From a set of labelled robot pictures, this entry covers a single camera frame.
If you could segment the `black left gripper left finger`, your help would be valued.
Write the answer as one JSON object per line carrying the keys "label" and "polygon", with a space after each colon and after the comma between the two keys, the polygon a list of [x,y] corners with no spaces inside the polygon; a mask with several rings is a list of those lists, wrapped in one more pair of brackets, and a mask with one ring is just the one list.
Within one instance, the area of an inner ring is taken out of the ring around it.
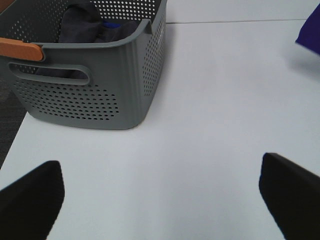
{"label": "black left gripper left finger", "polygon": [[0,191],[0,238],[45,240],[65,198],[61,165],[44,162]]}

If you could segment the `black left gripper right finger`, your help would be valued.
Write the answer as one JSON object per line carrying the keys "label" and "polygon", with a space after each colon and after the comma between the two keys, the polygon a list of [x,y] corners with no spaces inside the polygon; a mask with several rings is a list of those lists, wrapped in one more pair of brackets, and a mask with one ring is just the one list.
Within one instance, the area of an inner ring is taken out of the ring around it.
{"label": "black left gripper right finger", "polygon": [[286,240],[320,238],[320,178],[277,154],[265,153],[258,182],[267,209]]}

